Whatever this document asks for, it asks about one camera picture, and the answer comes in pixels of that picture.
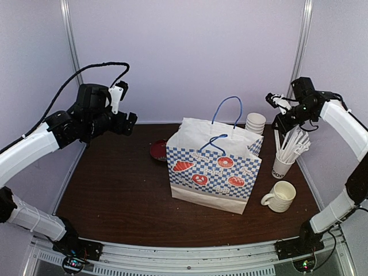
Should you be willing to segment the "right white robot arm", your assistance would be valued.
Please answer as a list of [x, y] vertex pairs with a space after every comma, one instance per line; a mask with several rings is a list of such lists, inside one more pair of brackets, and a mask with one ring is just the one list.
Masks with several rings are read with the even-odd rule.
[[339, 158], [339, 164], [343, 153], [347, 153], [349, 161], [356, 162], [343, 190], [303, 223], [294, 247], [298, 253], [306, 254], [317, 244], [317, 237], [343, 222], [367, 200], [367, 127], [352, 114], [340, 94], [315, 89], [311, 78], [299, 77], [291, 82], [291, 88], [293, 98], [272, 93], [266, 97], [272, 107], [280, 110], [272, 123], [273, 129], [286, 134], [306, 122], [322, 120], [334, 135], [332, 145], [324, 153]]

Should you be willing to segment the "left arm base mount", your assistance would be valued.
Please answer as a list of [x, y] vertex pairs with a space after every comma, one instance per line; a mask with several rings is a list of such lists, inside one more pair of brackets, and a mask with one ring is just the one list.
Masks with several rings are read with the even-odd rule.
[[65, 273], [75, 275], [80, 273], [91, 261], [99, 261], [102, 254], [102, 243], [76, 239], [71, 241], [49, 240], [54, 251], [64, 255], [62, 269]]

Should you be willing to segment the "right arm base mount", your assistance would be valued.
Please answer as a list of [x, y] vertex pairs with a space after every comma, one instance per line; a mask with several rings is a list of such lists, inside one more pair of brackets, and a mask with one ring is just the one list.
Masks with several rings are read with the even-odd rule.
[[299, 238], [278, 240], [274, 246], [278, 259], [291, 259], [293, 267], [300, 273], [312, 272], [317, 267], [316, 252], [324, 249], [321, 241], [303, 244]]

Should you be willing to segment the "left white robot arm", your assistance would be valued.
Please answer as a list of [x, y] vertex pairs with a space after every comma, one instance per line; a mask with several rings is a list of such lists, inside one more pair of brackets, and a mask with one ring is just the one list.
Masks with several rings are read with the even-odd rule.
[[17, 197], [6, 183], [45, 155], [75, 141], [89, 145], [92, 139], [113, 132], [129, 136], [137, 121], [134, 113], [119, 111], [128, 91], [120, 81], [110, 87], [80, 85], [75, 103], [43, 119], [31, 134], [1, 153], [1, 222], [13, 223], [60, 243], [70, 255], [78, 255], [83, 244], [67, 220], [45, 213]]

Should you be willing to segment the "blue checkered paper bag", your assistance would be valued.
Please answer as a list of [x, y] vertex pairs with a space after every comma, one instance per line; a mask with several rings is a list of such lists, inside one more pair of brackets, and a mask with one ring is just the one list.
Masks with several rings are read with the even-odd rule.
[[263, 136], [214, 119], [183, 118], [166, 144], [173, 198], [243, 214], [262, 163]]

